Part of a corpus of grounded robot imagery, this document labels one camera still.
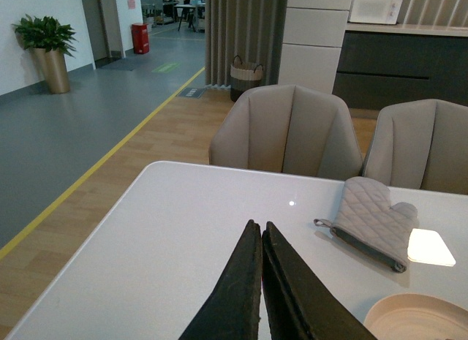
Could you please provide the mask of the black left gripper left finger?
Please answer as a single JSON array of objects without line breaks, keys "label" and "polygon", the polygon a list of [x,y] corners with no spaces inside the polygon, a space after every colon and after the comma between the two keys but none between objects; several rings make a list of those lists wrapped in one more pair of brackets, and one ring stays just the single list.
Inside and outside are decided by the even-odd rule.
[{"label": "black left gripper left finger", "polygon": [[256,339],[260,323],[263,248],[260,226],[246,223],[213,291],[181,339]]}]

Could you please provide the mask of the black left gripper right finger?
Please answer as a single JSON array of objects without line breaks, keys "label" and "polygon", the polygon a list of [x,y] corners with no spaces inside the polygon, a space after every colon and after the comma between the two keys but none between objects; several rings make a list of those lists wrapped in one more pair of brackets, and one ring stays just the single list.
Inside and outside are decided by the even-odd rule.
[{"label": "black left gripper right finger", "polygon": [[263,239],[263,294],[272,339],[374,339],[273,222]]}]

